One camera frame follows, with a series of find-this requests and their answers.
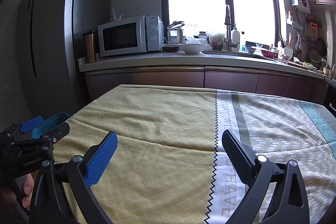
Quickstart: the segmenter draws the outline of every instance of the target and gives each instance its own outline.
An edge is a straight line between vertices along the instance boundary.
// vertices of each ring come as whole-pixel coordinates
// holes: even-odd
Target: microwave door
[[[101,56],[146,51],[144,20],[134,17],[110,22],[98,27],[102,39]]]

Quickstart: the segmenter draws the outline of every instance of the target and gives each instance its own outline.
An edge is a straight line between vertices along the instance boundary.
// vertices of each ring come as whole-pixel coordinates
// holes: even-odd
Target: stainless steel refrigerator
[[[82,35],[109,20],[110,0],[21,0],[17,56],[34,116],[73,115],[90,102],[77,61],[85,53]]]

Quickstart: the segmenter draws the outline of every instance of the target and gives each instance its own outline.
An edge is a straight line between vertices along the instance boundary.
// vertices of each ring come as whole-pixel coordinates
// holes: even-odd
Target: patterned tablecloth
[[[115,224],[225,223],[247,191],[221,145],[228,128],[271,161],[298,162],[311,223],[336,196],[336,119],[320,105],[224,90],[121,85],[67,122],[70,134],[55,145],[56,162],[83,155],[108,131],[118,135],[114,156],[91,187]],[[68,187],[67,193],[83,222]]]

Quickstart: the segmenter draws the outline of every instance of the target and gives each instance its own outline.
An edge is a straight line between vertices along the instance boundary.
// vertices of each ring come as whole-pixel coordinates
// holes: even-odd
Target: kitchen faucet
[[[237,48],[238,43],[231,42],[231,17],[230,17],[230,6],[226,5],[226,15],[225,15],[225,25],[226,25],[226,50],[231,52],[232,48]]]

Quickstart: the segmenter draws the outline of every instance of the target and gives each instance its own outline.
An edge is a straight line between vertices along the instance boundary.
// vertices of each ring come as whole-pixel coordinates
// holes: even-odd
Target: finger
[[[34,180],[31,174],[27,175],[25,182],[23,183],[23,189],[26,195],[30,195],[34,188]]]
[[[9,188],[0,188],[0,192],[7,202],[13,203],[16,201],[16,195]]]
[[[22,206],[26,209],[29,209],[31,200],[32,200],[32,194],[25,196],[22,199]]]

